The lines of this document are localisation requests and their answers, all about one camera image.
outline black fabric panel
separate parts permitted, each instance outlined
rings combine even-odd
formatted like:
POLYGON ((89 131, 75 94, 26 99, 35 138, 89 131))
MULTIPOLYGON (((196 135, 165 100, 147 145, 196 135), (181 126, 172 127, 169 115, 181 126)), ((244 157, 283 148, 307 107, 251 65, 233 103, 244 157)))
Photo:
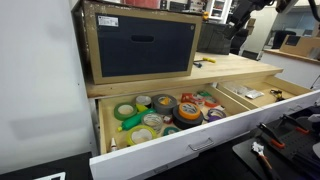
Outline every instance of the black fabric panel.
POLYGON ((195 24, 96 14, 103 77, 186 71, 195 24), (99 26, 98 16, 118 18, 99 26))

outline white wall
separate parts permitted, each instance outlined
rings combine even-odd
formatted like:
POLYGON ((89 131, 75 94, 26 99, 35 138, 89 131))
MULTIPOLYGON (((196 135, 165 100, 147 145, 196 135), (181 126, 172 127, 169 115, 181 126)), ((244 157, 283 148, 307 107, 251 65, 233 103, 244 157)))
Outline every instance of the white wall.
POLYGON ((0 174, 90 151, 68 1, 0 1, 0 24, 0 174))
MULTIPOLYGON (((275 10, 276 2, 273 6, 266 6, 261 11, 253 11, 251 13, 252 18, 256 18, 255 28, 252 35, 250 35, 244 45, 244 50, 259 53, 265 44, 265 41, 269 35, 271 27, 277 17, 277 11, 275 10)), ((308 0, 299 0, 295 7, 309 6, 308 0)))

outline open drawer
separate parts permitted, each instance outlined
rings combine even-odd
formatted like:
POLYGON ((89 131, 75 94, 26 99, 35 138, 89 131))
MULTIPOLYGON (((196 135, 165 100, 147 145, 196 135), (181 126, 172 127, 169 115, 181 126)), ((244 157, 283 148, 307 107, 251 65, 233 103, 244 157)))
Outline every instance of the open drawer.
POLYGON ((246 79, 236 82, 222 82, 218 84, 217 88, 250 109, 275 103, 276 97, 270 93, 271 90, 281 90, 282 97, 285 99, 311 92, 310 89, 281 80, 274 76, 246 79), (239 85, 260 91, 264 93, 264 95, 256 99, 246 98, 244 95, 239 95, 235 92, 236 89, 239 89, 239 85))
MULTIPOLYGON (((203 107, 203 113, 207 113, 208 109, 207 107, 203 107)), ((229 140, 243 133, 244 130, 238 128, 239 130, 228 132, 227 134, 221 132, 221 136, 219 136, 219 132, 228 126, 221 126, 223 124, 222 122, 236 120, 232 118, 234 115, 246 111, 249 111, 247 107, 230 98, 220 90, 211 87, 211 85, 191 86, 101 99, 99 100, 99 119, 102 155, 90 159, 92 175, 94 179, 130 179, 170 164, 176 160, 199 153, 201 150, 213 147, 219 142, 229 140), (227 118, 212 123, 206 123, 204 121, 200 126, 161 137, 165 127, 174 126, 173 123, 169 125, 164 124, 157 139, 127 147, 125 138, 127 131, 117 131, 117 127, 120 126, 121 121, 115 119, 113 116, 113 109, 118 103, 132 102, 139 95, 154 96, 157 94, 169 94, 179 101, 182 93, 195 93, 200 90, 209 92, 220 105, 224 106, 224 112, 227 118), (108 153, 112 137, 115 138, 119 150, 108 153)))

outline cable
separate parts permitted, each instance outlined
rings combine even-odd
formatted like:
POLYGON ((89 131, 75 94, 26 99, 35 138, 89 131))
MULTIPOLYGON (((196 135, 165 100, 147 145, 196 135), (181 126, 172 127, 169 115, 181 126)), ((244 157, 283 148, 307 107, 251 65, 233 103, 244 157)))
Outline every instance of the cable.
POLYGON ((310 8, 311 8, 313 17, 314 17, 318 22, 320 22, 320 18, 319 18, 318 12, 317 12, 316 3, 314 2, 314 0, 308 0, 308 1, 309 1, 309 5, 310 5, 310 8))
POLYGON ((314 84, 318 81, 318 79, 320 78, 320 75, 317 77, 317 79, 313 82, 313 84, 311 85, 310 89, 313 89, 314 84))

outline wooden countertop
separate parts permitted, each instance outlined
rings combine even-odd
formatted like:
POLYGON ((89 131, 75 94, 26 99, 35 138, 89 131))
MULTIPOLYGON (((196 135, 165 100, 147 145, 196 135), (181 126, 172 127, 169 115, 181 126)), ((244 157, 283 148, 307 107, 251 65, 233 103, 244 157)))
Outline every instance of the wooden countertop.
POLYGON ((94 85, 92 80, 87 80, 86 89, 88 98, 102 98, 136 92, 157 91, 159 89, 172 89, 175 87, 268 76, 283 71, 281 68, 233 54, 216 55, 196 53, 195 55, 196 60, 202 59, 202 57, 215 59, 216 63, 201 62, 203 66, 201 68, 193 66, 190 76, 103 85, 94 85))
POLYGON ((298 55, 294 55, 294 54, 284 53, 284 52, 279 51, 278 49, 265 49, 264 52, 269 53, 269 54, 282 56, 282 57, 286 57, 286 58, 291 58, 291 59, 295 59, 295 60, 300 60, 300 61, 305 61, 308 63, 320 65, 320 61, 318 61, 318 60, 310 59, 307 57, 298 56, 298 55))

